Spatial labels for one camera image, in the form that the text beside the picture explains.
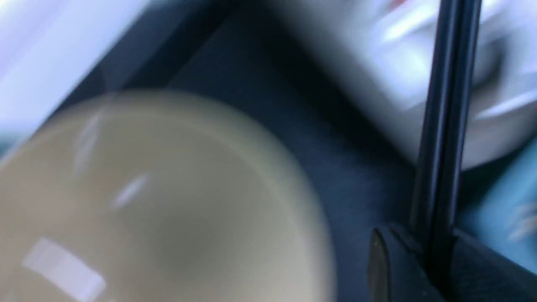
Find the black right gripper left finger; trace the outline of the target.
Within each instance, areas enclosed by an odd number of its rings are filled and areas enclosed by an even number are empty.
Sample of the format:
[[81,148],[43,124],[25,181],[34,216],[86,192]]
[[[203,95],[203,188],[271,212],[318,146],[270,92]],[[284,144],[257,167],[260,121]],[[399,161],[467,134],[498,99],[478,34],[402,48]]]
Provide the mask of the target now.
[[443,302],[416,256],[387,226],[371,232],[368,256],[370,302]]

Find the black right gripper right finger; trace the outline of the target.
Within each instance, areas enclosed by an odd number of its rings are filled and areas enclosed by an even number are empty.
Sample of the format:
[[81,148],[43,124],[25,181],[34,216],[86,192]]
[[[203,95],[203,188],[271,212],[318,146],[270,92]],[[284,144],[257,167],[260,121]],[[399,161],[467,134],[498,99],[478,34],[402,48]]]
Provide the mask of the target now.
[[535,302],[537,278],[470,235],[455,231],[449,302]]

